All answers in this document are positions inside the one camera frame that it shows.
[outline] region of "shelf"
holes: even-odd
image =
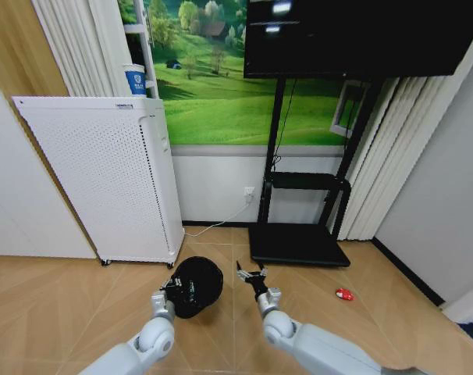
[[[144,34],[144,25],[141,23],[132,23],[124,25],[124,32],[126,34]]]
[[[256,223],[249,227],[251,258],[261,263],[348,267],[337,240],[317,224]]]
[[[273,172],[271,175],[276,189],[329,190],[339,187],[336,177],[328,173]]]

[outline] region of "white wall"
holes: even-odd
[[[335,173],[339,157],[284,157],[277,170]],[[230,221],[258,217],[265,158],[251,156],[174,156],[183,220],[219,221],[245,204],[244,187],[255,187],[251,206]],[[275,189],[270,222],[314,223],[323,207],[323,191]]]
[[[0,255],[94,258],[1,92]]]
[[[473,67],[376,237],[446,301],[473,288]]]

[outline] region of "perforated panel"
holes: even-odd
[[[138,119],[121,109],[23,109],[103,259],[169,257]]]

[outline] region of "white cable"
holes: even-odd
[[[224,224],[226,221],[228,221],[229,219],[232,219],[233,217],[235,217],[236,215],[238,215],[239,213],[243,212],[249,205],[251,205],[252,203],[252,199],[244,206],[242,207],[241,209],[239,209],[237,212],[235,212],[233,215],[230,215],[228,217],[226,217],[221,223],[217,223],[217,224],[212,224],[210,227],[207,227],[205,228],[203,231],[197,233],[197,234],[189,234],[189,233],[185,233],[186,236],[190,236],[190,237],[198,237],[200,236],[202,233],[205,233],[207,230],[211,229],[212,227],[217,227],[218,225],[221,225],[221,224]]]

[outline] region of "red object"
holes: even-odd
[[[354,300],[353,293],[351,293],[347,289],[344,289],[343,287],[340,287],[339,289],[336,290],[336,296],[339,297],[340,299],[345,299],[346,301]]]

